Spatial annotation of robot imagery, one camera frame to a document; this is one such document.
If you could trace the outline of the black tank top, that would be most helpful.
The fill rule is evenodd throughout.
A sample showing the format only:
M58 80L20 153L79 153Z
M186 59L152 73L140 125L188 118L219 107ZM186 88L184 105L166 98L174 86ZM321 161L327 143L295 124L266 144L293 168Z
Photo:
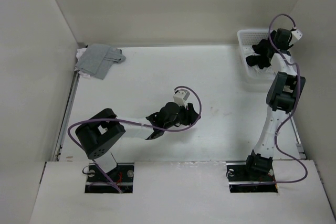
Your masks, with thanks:
M246 57L248 66L258 66L259 69L268 68L271 66L271 58L274 54L274 49L268 39L262 39L257 45L252 45L254 55Z

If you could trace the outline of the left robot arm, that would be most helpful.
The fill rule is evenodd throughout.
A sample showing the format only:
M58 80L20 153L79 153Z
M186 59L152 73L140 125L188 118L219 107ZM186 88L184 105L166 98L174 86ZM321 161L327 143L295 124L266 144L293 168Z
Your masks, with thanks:
M112 146L122 138L154 140L172 127L192 126L201 116L192 103L180 105L168 102L160 111L145 118L126 120L118 118L107 108L81 123L75 130L88 159L100 167L100 175L106 181L113 181L118 175L117 162L112 157Z

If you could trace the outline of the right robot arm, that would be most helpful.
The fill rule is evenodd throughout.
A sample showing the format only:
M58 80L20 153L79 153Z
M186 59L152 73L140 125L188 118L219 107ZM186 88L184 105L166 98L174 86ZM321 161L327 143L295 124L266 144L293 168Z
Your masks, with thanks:
M295 27L291 30L270 30L268 38L253 45L254 55L247 57L249 66L263 69L272 67L276 76L267 93L267 116L260 138L246 159L244 175L251 180L270 175L274 150L278 146L280 129L296 110L305 84L305 77L292 61L289 49L300 40L302 33Z

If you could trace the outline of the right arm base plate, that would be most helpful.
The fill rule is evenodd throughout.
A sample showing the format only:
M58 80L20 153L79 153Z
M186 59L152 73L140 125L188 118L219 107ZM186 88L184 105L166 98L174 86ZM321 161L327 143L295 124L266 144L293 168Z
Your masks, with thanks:
M245 162L226 163L231 193L278 193L273 169L267 173L246 171Z

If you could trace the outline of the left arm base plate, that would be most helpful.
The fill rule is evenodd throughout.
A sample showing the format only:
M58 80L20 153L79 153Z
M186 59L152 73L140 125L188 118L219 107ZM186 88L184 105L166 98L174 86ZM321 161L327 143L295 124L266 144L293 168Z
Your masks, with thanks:
M124 194L133 193L134 182L134 163L118 163L116 168L107 175L107 179L97 167L91 163L82 169L82 174L86 176L85 193L86 194L118 194L119 191L111 185L111 181Z

